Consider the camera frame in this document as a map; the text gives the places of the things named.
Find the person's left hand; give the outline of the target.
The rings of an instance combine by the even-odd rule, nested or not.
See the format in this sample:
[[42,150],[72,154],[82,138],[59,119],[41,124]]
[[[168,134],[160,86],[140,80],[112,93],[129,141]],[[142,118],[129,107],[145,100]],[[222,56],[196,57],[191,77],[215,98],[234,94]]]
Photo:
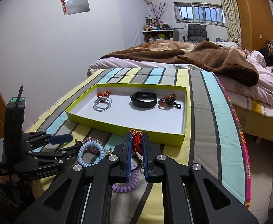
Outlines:
[[21,180],[17,175],[0,175],[0,184],[5,185],[8,182],[26,183],[30,186],[34,186],[36,184],[36,180],[32,180],[32,181]]

